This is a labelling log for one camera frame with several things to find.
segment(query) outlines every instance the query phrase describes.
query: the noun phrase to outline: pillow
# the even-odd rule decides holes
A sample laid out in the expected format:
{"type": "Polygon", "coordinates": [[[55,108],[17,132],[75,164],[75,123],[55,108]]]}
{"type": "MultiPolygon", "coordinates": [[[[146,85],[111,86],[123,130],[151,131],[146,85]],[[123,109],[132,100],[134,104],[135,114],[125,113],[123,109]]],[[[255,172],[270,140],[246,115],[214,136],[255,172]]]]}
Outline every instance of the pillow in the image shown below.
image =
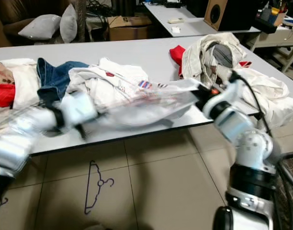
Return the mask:
{"type": "Polygon", "coordinates": [[[70,43],[76,37],[78,32],[77,16],[75,9],[72,4],[70,4],[64,14],[62,15],[60,21],[60,34],[65,43],[70,43]]]}
{"type": "Polygon", "coordinates": [[[60,19],[61,17],[54,14],[41,15],[24,27],[18,35],[27,37],[31,40],[51,39],[59,28],[60,19]]]}

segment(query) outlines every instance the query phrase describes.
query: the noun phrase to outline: desk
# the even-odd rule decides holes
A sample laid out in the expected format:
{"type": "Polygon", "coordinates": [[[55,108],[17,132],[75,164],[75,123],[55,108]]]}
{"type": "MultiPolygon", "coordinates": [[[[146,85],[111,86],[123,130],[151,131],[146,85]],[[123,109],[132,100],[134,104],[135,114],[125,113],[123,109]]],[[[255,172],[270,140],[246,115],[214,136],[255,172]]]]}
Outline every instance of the desk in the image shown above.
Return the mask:
{"type": "MultiPolygon", "coordinates": [[[[149,75],[151,81],[167,82],[178,78],[179,69],[171,59],[169,49],[177,45],[187,48],[199,38],[201,37],[9,47],[0,48],[0,60],[10,58],[32,58],[36,60],[42,57],[53,65],[60,65],[69,60],[94,64],[98,63],[100,58],[107,57],[119,64],[141,66],[149,75]]],[[[246,48],[244,49],[248,53],[246,60],[252,61],[252,68],[284,81],[290,89],[290,96],[293,97],[292,80],[246,48]]],[[[238,101],[235,105],[247,115],[257,113],[256,109],[243,101],[238,101]]],[[[94,123],[93,127],[89,127],[94,129],[95,132],[89,136],[87,142],[81,140],[76,130],[72,130],[55,138],[42,137],[35,144],[33,153],[34,155],[39,155],[55,150],[91,145],[169,129],[201,126],[211,122],[195,106],[184,116],[175,120],[171,126],[157,123],[146,127],[118,130],[115,127],[103,127],[99,121],[94,123]]]]}
{"type": "MultiPolygon", "coordinates": [[[[250,50],[254,52],[255,48],[260,47],[274,47],[274,46],[293,46],[293,29],[279,26],[275,33],[259,35],[250,35],[247,41],[250,50]]],[[[282,72],[284,73],[293,63],[293,50],[287,57],[287,63],[283,66],[282,72]]]]}
{"type": "MultiPolygon", "coordinates": [[[[166,30],[172,35],[172,37],[187,37],[187,36],[201,36],[221,33],[224,31],[216,31],[210,27],[204,18],[197,18],[192,15],[186,7],[181,8],[167,8],[161,5],[150,5],[149,3],[144,3],[146,8],[154,15],[154,17],[166,28],[166,30]],[[183,18],[184,23],[169,24],[168,20],[175,18],[183,18]],[[180,28],[180,33],[173,33],[172,27],[178,26],[180,28]]],[[[260,32],[260,30],[251,27],[250,30],[239,30],[231,31],[233,33],[252,33],[260,32]]]]}

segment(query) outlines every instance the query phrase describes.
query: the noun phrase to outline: wooden speaker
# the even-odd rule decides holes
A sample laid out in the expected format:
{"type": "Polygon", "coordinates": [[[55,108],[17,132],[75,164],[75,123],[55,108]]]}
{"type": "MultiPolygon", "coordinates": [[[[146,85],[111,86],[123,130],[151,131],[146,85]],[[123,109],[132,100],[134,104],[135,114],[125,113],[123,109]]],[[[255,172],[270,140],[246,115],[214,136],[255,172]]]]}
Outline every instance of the wooden speaker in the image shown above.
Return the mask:
{"type": "Polygon", "coordinates": [[[249,30],[258,0],[209,0],[204,21],[217,31],[249,30]]]}

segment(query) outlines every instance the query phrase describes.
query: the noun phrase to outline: denim pants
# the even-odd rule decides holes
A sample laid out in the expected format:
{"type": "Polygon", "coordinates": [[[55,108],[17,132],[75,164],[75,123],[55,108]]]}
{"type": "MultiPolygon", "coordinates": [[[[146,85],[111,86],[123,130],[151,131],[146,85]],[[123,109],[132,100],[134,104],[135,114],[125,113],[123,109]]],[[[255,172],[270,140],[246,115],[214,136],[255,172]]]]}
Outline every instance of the denim pants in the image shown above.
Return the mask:
{"type": "Polygon", "coordinates": [[[68,61],[58,67],[54,67],[43,58],[39,58],[37,61],[37,73],[41,80],[41,88],[37,92],[39,98],[51,103],[60,101],[70,83],[69,70],[88,66],[82,62],[68,61]]]}

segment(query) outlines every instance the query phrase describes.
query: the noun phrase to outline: cardboard box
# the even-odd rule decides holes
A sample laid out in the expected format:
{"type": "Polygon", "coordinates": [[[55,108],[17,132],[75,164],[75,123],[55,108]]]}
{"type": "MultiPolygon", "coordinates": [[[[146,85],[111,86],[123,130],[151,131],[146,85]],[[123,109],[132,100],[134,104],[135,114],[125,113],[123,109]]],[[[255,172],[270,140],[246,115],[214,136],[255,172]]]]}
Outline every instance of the cardboard box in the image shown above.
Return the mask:
{"type": "Polygon", "coordinates": [[[109,38],[111,41],[154,38],[155,28],[147,16],[109,17],[109,38]]]}

